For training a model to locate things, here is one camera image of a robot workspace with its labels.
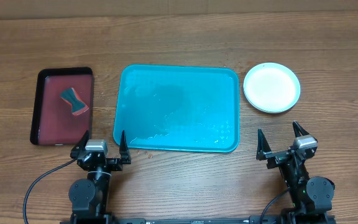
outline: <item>cable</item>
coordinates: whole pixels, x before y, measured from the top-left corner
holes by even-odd
[[[289,192],[290,189],[291,189],[291,187],[287,188],[287,189],[284,190],[282,193],[280,193],[278,196],[276,196],[275,198],[273,198],[273,200],[271,200],[271,201],[266,205],[265,209],[263,210],[262,214],[260,215],[259,224],[263,224],[265,213],[267,212],[267,210],[269,209],[269,207],[270,207],[271,205],[273,205],[273,203],[276,202],[280,197],[282,197],[282,196],[285,195],[287,192]]]
[[[63,164],[63,165],[60,165],[60,166],[58,166],[58,167],[56,167],[56,168],[54,168],[54,169],[51,169],[50,171],[48,171],[48,172],[42,174],[41,176],[39,176],[39,177],[31,184],[31,186],[30,186],[29,189],[27,190],[27,193],[25,194],[24,202],[23,202],[23,219],[24,219],[24,223],[25,223],[25,224],[29,224],[29,221],[27,220],[27,213],[26,213],[26,210],[25,210],[25,209],[26,209],[26,206],[27,206],[27,200],[29,199],[30,192],[31,192],[32,188],[35,186],[35,184],[36,184],[38,181],[40,181],[42,178],[44,178],[45,176],[47,176],[47,175],[49,175],[49,174],[55,172],[56,170],[59,170],[59,169],[65,167],[65,166],[68,166],[68,165],[72,164],[74,161],[76,161],[76,159],[72,159],[71,161],[66,162],[66,163]]]

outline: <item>wood surface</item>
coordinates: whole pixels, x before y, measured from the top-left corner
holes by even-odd
[[[109,210],[153,219],[258,215],[285,186],[278,169],[255,160],[257,129],[274,151],[284,150],[298,120],[319,140],[316,156],[306,162],[310,176],[336,184],[329,214],[338,223],[358,223],[358,11],[0,21],[0,223],[23,223],[29,185],[70,160],[70,146],[29,141],[42,69],[93,69],[92,138],[107,140],[109,156],[116,156],[112,129],[126,66],[227,67],[238,74],[242,92],[245,74],[262,62],[297,74],[301,97],[292,110],[261,113],[241,93],[241,141],[234,152],[131,150],[132,165],[113,175]],[[30,223],[67,220],[68,189],[85,177],[73,164],[41,180],[29,198]],[[269,213],[283,207],[291,207],[289,196]]]
[[[0,19],[358,10],[358,0],[0,0]]]

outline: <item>wooden tabletop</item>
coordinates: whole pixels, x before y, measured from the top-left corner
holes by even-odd
[[[319,140],[306,162],[310,176],[336,184],[329,214],[338,223],[358,223],[358,11],[0,21],[0,223],[23,223],[29,185],[70,160],[70,146],[29,141],[42,69],[93,69],[92,138],[107,140],[115,156],[112,129],[126,66],[227,67],[238,74],[242,92],[247,71],[262,62],[297,74],[301,97],[292,110],[261,113],[240,94],[241,140],[234,152],[131,150],[132,165],[113,174],[109,210],[121,218],[258,215],[285,185],[278,169],[255,160],[257,129],[281,151],[292,144],[297,120]],[[68,189],[80,178],[86,172],[73,164],[41,180],[27,205],[30,223],[67,220]],[[291,207],[289,196],[269,213],[285,207]]]

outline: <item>white plate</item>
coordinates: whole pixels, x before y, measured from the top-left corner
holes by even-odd
[[[261,63],[251,68],[244,79],[243,89],[249,103],[266,113],[289,110],[301,94],[296,75],[277,63]]]

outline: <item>blue tray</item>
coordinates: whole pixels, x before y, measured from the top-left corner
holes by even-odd
[[[239,144],[239,79],[228,68],[130,65],[113,136],[128,147],[231,152]]]

